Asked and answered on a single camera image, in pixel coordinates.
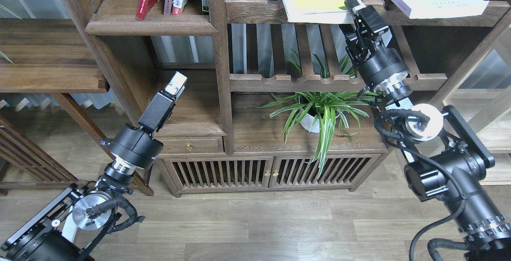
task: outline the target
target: green leaf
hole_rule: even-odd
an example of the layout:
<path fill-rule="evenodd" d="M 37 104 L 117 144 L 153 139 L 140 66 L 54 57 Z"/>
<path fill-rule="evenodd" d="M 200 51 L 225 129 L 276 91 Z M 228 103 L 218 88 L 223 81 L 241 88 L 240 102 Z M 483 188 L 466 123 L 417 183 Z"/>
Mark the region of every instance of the green leaf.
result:
<path fill-rule="evenodd" d="M 14 12 L 12 12 L 10 9 L 6 8 L 5 6 L 3 6 L 3 5 L 1 5 L 1 4 L 0 4 L 0 8 L 1 8 L 1 9 L 3 9 L 3 10 L 5 10 L 6 12 L 8 12 L 8 13 L 12 14 L 13 16 L 15 16 L 15 17 L 19 18 L 19 19 L 22 19 L 22 18 L 20 18 L 17 14 L 15 14 L 15 13 L 14 13 Z"/>
<path fill-rule="evenodd" d="M 0 51 L 0 55 L 4 57 L 4 59 L 7 59 L 7 61 L 9 61 L 10 63 L 13 63 L 11 59 L 9 59 L 2 51 Z"/>

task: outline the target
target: cable sleeve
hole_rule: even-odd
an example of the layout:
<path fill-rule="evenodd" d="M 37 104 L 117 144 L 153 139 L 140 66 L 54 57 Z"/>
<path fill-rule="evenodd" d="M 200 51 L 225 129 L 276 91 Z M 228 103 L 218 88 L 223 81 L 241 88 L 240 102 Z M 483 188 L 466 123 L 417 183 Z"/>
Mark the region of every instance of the cable sleeve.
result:
<path fill-rule="evenodd" d="M 433 261 L 444 261 L 440 256 L 440 253 L 436 250 L 436 248 L 446 248 L 446 249 L 454 249 L 454 250 L 463 250 L 469 251 L 470 247 L 466 243 L 455 242 L 449 239 L 443 238 L 434 238 L 429 240 L 428 242 L 428 252 L 429 256 Z"/>

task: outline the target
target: floor plank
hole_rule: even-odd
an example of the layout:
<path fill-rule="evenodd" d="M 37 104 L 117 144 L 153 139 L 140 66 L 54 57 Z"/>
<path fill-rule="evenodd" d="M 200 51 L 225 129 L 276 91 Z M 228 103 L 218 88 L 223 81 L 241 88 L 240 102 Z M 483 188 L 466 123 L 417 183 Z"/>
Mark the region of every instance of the floor plank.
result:
<path fill-rule="evenodd" d="M 253 241 L 356 241 L 352 220 L 258 220 L 248 222 Z"/>
<path fill-rule="evenodd" d="M 229 220 L 332 219 L 328 200 L 230 200 Z"/>
<path fill-rule="evenodd" d="M 188 243 L 184 261 L 296 261 L 296 243 Z"/>
<path fill-rule="evenodd" d="M 299 242 L 299 261 L 405 261 L 407 251 L 394 241 Z"/>
<path fill-rule="evenodd" d="M 247 221 L 144 221 L 139 226 L 137 243 L 249 241 Z"/>

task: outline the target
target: cabinet door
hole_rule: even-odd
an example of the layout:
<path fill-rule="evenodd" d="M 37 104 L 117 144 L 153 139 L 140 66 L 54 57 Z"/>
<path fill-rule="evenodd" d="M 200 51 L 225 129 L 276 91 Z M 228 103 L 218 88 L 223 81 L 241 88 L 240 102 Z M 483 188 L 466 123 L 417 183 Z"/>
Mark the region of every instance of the cabinet door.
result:
<path fill-rule="evenodd" d="M 380 154 L 330 155 L 317 177 L 317 161 L 312 156 L 279 156 L 273 162 L 270 188 L 353 188 Z"/>
<path fill-rule="evenodd" d="M 163 159 L 178 193 L 268 188 L 273 157 Z"/>

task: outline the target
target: wooden bookshelf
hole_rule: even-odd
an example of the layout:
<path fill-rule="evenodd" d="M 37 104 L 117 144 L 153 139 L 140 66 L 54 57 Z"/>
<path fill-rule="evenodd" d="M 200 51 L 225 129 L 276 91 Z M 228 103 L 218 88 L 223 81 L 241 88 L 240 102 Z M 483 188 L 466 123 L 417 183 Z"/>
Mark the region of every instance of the wooden bookshelf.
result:
<path fill-rule="evenodd" d="M 149 10 L 144 21 L 135 18 L 139 0 L 103 0 L 86 32 L 103 36 L 212 36 L 217 30 L 202 15 L 200 1 L 189 0 L 180 16 L 163 15 L 164 0 Z"/>

